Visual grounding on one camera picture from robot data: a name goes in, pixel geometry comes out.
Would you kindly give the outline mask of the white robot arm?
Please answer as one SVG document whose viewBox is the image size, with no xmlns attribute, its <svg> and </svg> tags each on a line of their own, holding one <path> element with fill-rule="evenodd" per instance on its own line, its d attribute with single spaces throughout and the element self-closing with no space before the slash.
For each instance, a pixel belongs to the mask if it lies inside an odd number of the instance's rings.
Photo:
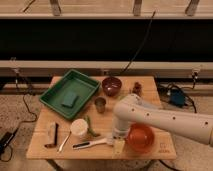
<svg viewBox="0 0 213 171">
<path fill-rule="evenodd" d="M 175 159 L 171 133 L 213 147 L 213 116 L 161 110 L 136 94 L 113 107 L 113 136 L 124 141 L 119 159 Z"/>
</svg>

